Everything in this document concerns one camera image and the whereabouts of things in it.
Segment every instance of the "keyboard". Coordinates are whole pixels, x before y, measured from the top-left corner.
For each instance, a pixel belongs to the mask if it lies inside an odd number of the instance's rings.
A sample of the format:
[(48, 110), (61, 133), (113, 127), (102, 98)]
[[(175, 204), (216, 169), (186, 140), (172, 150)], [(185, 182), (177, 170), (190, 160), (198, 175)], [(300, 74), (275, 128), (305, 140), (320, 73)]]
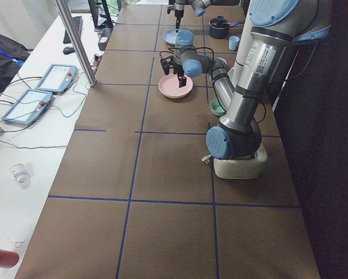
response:
[[(74, 26), (76, 26), (77, 33), (78, 33), (79, 36), (81, 37), (81, 31), (82, 31), (82, 16), (75, 16), (75, 17), (73, 17), (72, 19), (73, 19)], [(63, 39), (63, 44), (70, 44), (70, 43), (71, 43), (70, 37), (69, 37), (69, 35), (68, 35), (67, 30), (65, 30), (64, 39)]]

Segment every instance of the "computer mouse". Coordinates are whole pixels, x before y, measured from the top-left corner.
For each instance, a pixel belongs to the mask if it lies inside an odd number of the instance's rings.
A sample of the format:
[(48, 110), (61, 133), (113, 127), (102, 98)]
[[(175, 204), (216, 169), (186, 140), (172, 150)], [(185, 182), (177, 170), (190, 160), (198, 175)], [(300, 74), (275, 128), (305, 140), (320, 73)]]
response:
[(65, 55), (71, 54), (71, 53), (74, 53), (74, 52), (75, 52), (75, 50), (74, 50), (74, 47), (72, 47), (72, 46), (67, 46), (66, 48), (63, 49), (63, 53)]

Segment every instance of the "pink plate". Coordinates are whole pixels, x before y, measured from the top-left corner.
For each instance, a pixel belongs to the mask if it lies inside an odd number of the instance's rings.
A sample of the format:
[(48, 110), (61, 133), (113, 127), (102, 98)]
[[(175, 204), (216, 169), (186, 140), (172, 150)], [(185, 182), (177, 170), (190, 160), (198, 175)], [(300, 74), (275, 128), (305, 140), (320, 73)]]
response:
[(187, 96), (193, 87), (193, 82), (190, 77), (187, 77), (187, 84), (179, 88), (179, 82), (176, 74), (169, 74), (160, 79), (158, 89), (160, 92), (172, 99), (178, 99)]

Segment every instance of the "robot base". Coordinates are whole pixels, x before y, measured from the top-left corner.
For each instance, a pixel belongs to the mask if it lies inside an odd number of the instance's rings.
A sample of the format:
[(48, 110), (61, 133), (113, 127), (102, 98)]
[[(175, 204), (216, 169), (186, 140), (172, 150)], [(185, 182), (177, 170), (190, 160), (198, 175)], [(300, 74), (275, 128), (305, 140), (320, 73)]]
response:
[(255, 152), (255, 158), (238, 160), (214, 159), (215, 174), (225, 179), (253, 179), (260, 176), (267, 161), (263, 144)]

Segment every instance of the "paper cup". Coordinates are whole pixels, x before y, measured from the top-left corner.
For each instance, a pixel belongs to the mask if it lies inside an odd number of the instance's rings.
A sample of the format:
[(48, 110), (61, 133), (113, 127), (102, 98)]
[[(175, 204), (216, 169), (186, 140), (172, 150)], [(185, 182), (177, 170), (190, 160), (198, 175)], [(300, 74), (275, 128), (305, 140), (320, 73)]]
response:
[(24, 183), (29, 180), (29, 174), (23, 164), (14, 164), (10, 168), (10, 173), (18, 183)]

